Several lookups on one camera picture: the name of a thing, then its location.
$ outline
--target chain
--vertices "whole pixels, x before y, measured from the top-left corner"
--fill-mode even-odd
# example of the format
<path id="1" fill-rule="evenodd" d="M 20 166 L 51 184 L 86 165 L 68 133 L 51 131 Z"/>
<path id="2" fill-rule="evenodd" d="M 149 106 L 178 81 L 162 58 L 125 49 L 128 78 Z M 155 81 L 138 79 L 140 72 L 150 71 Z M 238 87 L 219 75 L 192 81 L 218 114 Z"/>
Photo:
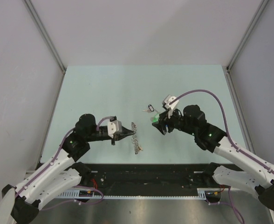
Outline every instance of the chain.
<path id="1" fill-rule="evenodd" d="M 135 133 L 137 133 L 137 126 L 135 125 L 134 122 L 132 122 L 131 126 L 132 126 L 132 131 L 134 131 Z M 134 135 L 132 136 L 132 143 L 133 143 L 133 145 L 134 145 L 135 155 L 137 155 L 140 151 L 143 150 L 143 149 L 141 148 L 141 146 L 139 145 L 139 143 L 138 143 L 136 134 L 134 134 Z"/>

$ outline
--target gray wall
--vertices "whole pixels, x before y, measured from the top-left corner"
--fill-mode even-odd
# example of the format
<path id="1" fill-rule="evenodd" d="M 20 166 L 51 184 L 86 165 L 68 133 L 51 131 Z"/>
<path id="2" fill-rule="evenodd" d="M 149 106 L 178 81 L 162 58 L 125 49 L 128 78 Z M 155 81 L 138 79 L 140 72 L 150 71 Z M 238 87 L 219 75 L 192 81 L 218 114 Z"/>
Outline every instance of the gray wall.
<path id="1" fill-rule="evenodd" d="M 257 155 L 274 163 L 274 0 L 232 68 Z"/>
<path id="2" fill-rule="evenodd" d="M 62 73 L 21 0 L 0 0 L 0 200 L 38 159 Z"/>

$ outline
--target white wall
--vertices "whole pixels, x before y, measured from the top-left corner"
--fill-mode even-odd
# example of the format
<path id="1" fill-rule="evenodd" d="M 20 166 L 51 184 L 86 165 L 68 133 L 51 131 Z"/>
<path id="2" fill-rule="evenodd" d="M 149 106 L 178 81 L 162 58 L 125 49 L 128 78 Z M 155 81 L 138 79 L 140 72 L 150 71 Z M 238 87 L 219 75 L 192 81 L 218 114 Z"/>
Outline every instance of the white wall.
<path id="1" fill-rule="evenodd" d="M 0 0 L 0 200 L 41 149 L 62 73 L 21 0 Z"/>
<path id="2" fill-rule="evenodd" d="M 33 0 L 68 65 L 226 66 L 261 0 Z"/>
<path id="3" fill-rule="evenodd" d="M 232 68 L 256 153 L 274 163 L 274 0 Z"/>

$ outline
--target white table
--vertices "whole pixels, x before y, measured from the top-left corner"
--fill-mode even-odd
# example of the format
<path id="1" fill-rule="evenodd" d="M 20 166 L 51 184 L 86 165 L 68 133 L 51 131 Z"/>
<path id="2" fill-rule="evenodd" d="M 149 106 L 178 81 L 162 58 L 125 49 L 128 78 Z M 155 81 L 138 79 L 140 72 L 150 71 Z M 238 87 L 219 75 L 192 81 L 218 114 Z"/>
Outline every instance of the white table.
<path id="1" fill-rule="evenodd" d="M 174 130 L 163 136 L 152 127 L 149 114 L 142 112 L 152 104 L 164 111 L 162 100 L 168 95 L 206 89 L 215 93 L 226 112 L 228 127 L 235 141 L 244 140 L 233 107 L 224 73 L 220 65 L 153 65 L 153 66 L 70 66 L 58 98 L 41 162 L 57 150 L 65 133 L 79 117 L 92 113 L 98 122 L 116 115 L 124 127 L 137 125 L 137 137 L 143 151 L 135 155 L 131 138 L 117 141 L 91 142 L 91 149 L 80 159 L 85 163 L 157 163 L 194 164 L 230 163 L 224 158 L 201 150 L 194 137 Z M 209 123 L 224 130 L 217 101 L 206 93 L 193 93 L 180 99 L 178 109 L 197 104 Z"/>

